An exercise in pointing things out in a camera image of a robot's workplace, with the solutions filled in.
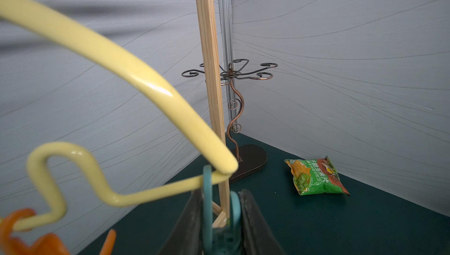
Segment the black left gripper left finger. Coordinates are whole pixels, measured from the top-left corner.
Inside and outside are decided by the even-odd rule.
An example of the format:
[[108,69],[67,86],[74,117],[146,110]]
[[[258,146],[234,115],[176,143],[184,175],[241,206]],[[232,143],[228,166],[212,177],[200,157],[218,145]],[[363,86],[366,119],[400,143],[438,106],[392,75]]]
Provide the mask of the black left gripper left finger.
[[175,227],[158,252],[159,255],[201,255],[203,195],[200,189],[189,197]]

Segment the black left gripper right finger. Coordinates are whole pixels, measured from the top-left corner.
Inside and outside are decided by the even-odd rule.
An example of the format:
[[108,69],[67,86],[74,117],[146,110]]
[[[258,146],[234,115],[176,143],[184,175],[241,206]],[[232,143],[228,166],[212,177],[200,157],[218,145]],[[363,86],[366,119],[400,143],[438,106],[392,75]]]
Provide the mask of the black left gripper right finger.
[[285,255],[251,192],[238,193],[241,205],[241,235],[244,255]]

